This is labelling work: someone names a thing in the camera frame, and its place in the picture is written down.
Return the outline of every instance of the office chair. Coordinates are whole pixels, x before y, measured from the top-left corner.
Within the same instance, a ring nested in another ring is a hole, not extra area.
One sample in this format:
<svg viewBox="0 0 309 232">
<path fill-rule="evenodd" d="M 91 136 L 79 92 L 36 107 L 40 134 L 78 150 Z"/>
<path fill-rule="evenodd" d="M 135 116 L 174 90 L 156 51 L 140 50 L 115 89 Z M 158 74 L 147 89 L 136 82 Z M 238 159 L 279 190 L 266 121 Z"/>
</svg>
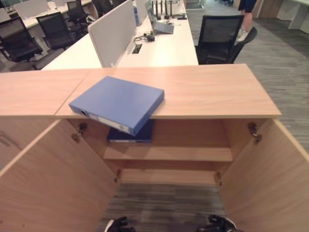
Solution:
<svg viewBox="0 0 309 232">
<path fill-rule="evenodd" d="M 81 0 L 68 1 L 67 5 L 68 5 L 68 16 L 69 16 L 68 21 L 73 22 L 75 25 L 78 25 L 83 29 L 86 29 L 88 26 L 86 20 L 88 14 L 84 12 Z"/>
<path fill-rule="evenodd" d="M 219 60 L 228 59 L 243 18 L 243 15 L 203 16 L 198 46 L 196 46 L 199 64 L 207 64 L 209 56 Z"/>
<path fill-rule="evenodd" d="M 241 52 L 242 48 L 252 40 L 256 38 L 257 29 L 253 27 L 249 34 L 247 35 L 244 41 L 239 42 L 235 46 L 232 47 L 230 55 L 227 59 L 220 60 L 217 57 L 212 57 L 211 55 L 207 57 L 206 64 L 234 64 L 236 58 L 238 57 L 239 53 Z"/>
<path fill-rule="evenodd" d="M 37 17 L 37 20 L 45 34 L 43 39 L 51 49 L 66 50 L 66 47 L 75 43 L 76 40 L 72 38 L 62 13 L 47 14 Z"/>
<path fill-rule="evenodd" d="M 37 70 L 30 59 L 42 51 L 20 17 L 0 23 L 0 52 L 7 60 L 16 63 L 26 60 Z"/>
<path fill-rule="evenodd" d="M 92 0 L 92 3 L 97 10 L 99 18 L 113 9 L 113 5 L 109 0 Z"/>
<path fill-rule="evenodd" d="M 112 0 L 112 6 L 115 8 L 127 0 Z"/>
</svg>

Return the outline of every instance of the cabinet door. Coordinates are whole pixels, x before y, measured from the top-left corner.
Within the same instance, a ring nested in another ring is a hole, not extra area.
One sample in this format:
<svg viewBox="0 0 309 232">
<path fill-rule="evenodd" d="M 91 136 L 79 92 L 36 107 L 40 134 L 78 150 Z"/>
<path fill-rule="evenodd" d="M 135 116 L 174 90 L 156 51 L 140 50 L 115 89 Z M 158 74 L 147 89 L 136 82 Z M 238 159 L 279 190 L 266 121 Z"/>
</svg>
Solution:
<svg viewBox="0 0 309 232">
<path fill-rule="evenodd" d="M 18 153 L 20 149 L 10 144 L 10 141 L 0 136 L 0 170 L 4 168 Z"/>
<path fill-rule="evenodd" d="M 23 149 L 53 121 L 53 119 L 1 118 L 0 133 L 5 134 L 12 141 L 12 145 Z"/>
<path fill-rule="evenodd" d="M 222 177 L 228 217 L 246 232 L 307 232 L 309 154 L 278 120 L 267 120 Z"/>
<path fill-rule="evenodd" d="M 0 170 L 52 122 L 52 119 L 0 119 Z"/>
<path fill-rule="evenodd" d="M 119 183 L 92 148 L 57 120 L 0 171 L 0 231 L 90 232 Z"/>
</svg>

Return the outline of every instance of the desk divider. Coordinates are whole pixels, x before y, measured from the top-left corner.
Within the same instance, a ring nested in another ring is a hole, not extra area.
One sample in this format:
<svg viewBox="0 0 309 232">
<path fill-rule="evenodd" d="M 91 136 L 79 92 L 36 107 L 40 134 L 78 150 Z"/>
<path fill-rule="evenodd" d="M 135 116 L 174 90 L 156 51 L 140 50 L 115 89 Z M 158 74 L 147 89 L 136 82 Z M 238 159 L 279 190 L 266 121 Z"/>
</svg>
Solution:
<svg viewBox="0 0 309 232">
<path fill-rule="evenodd" d="M 56 6 L 66 5 L 68 1 L 73 1 L 73 0 L 53 0 Z"/>
<path fill-rule="evenodd" d="M 141 24 L 143 23 L 144 19 L 147 16 L 145 3 L 146 0 L 136 0 L 137 14 L 139 16 L 139 22 Z"/>
<path fill-rule="evenodd" d="M 4 22 L 10 19 L 11 18 L 8 13 L 6 13 L 6 10 L 4 8 L 0 8 L 0 22 Z"/>
<path fill-rule="evenodd" d="M 47 1 L 45 0 L 29 0 L 14 5 L 18 15 L 22 19 L 37 16 L 49 10 Z"/>
<path fill-rule="evenodd" d="M 117 66 L 136 34 L 132 1 L 125 1 L 88 27 L 102 67 Z"/>
</svg>

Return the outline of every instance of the blue folder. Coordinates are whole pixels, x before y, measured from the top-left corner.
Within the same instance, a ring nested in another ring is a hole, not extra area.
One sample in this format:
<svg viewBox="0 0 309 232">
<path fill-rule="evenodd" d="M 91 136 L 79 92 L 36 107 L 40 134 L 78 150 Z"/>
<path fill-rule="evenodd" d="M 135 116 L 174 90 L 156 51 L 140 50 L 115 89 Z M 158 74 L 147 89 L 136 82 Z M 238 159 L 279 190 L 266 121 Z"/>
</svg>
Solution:
<svg viewBox="0 0 309 232">
<path fill-rule="evenodd" d="M 104 77 L 69 106 L 72 111 L 136 135 L 164 99 L 164 90 Z"/>
</svg>

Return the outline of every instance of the blue binder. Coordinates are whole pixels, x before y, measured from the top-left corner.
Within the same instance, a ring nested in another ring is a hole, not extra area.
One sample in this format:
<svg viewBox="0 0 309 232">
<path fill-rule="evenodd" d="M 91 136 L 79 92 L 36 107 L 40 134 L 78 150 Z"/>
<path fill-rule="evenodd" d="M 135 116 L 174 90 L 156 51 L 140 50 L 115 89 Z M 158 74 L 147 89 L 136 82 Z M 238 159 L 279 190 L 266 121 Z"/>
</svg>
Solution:
<svg viewBox="0 0 309 232">
<path fill-rule="evenodd" d="M 136 135 L 164 99 L 164 90 L 104 77 L 69 106 L 72 111 Z"/>
<path fill-rule="evenodd" d="M 153 132 L 154 121 L 149 119 L 141 130 L 135 135 L 130 135 L 111 128 L 107 135 L 107 141 L 110 143 L 150 143 Z"/>
</svg>

